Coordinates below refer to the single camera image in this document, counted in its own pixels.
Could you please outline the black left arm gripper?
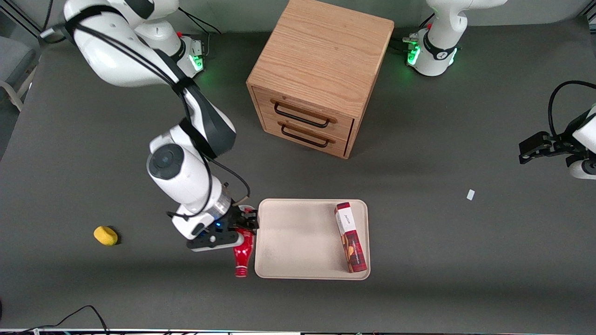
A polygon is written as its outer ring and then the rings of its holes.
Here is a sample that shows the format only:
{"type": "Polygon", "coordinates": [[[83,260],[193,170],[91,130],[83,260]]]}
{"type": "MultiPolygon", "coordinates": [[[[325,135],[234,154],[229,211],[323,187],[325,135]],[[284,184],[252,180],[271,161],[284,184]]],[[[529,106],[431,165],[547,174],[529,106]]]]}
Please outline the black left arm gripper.
{"type": "Polygon", "coordinates": [[[551,135],[540,131],[519,143],[519,163],[524,165],[532,159],[566,155],[566,165],[580,161],[580,144],[565,131],[560,135],[551,135]]]}

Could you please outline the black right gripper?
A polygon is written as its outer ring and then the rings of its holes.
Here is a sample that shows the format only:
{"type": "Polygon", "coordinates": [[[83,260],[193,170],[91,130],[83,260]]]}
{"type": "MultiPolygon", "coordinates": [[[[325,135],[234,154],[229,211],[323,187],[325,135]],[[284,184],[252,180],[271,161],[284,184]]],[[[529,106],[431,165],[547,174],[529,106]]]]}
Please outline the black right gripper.
{"type": "Polygon", "coordinates": [[[251,206],[232,206],[226,214],[205,229],[210,238],[237,238],[241,229],[256,233],[259,229],[258,211],[251,206]]]}

